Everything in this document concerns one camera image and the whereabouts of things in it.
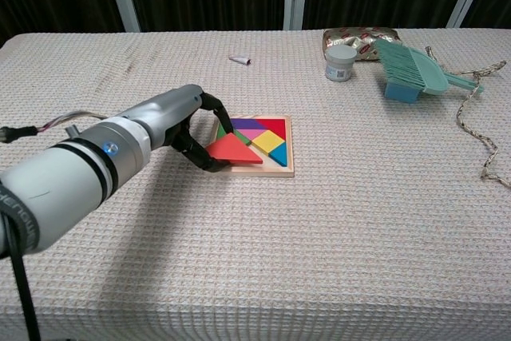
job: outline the foil bag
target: foil bag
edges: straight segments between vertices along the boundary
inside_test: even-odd
[[[376,39],[385,39],[402,45],[398,32],[386,27],[342,27],[325,30],[323,33],[323,54],[336,44],[351,46],[357,50],[356,60],[378,60],[374,47]]]

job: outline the green triangle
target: green triangle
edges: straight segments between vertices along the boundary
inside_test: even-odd
[[[234,134],[245,144],[249,145],[252,141],[247,139],[244,135],[238,132],[237,129],[234,130]],[[218,132],[216,133],[216,139],[220,139],[221,137],[224,137],[226,135],[224,127],[222,125],[218,126]]]

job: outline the black cable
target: black cable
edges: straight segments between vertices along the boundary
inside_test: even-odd
[[[12,143],[20,137],[37,136],[39,133],[35,125],[22,128],[1,127],[0,128],[0,143]]]
[[[19,299],[22,301],[23,315],[25,316],[26,330],[29,333],[30,341],[41,341],[39,333],[38,318],[35,315],[34,303],[30,294],[28,279],[26,278],[25,265],[23,263],[23,254],[20,252],[20,238],[18,231],[14,227],[14,222],[3,212],[3,226],[6,230],[7,248],[10,260],[13,264],[14,278],[18,285]]]

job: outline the small jar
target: small jar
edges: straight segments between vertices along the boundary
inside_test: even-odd
[[[344,44],[337,44],[327,48],[325,58],[327,59],[325,76],[332,81],[346,81],[351,77],[357,50]]]

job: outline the blue indicator light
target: blue indicator light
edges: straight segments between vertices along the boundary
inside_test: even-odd
[[[114,156],[119,152],[119,146],[112,141],[108,141],[103,144],[103,150],[107,155]]]

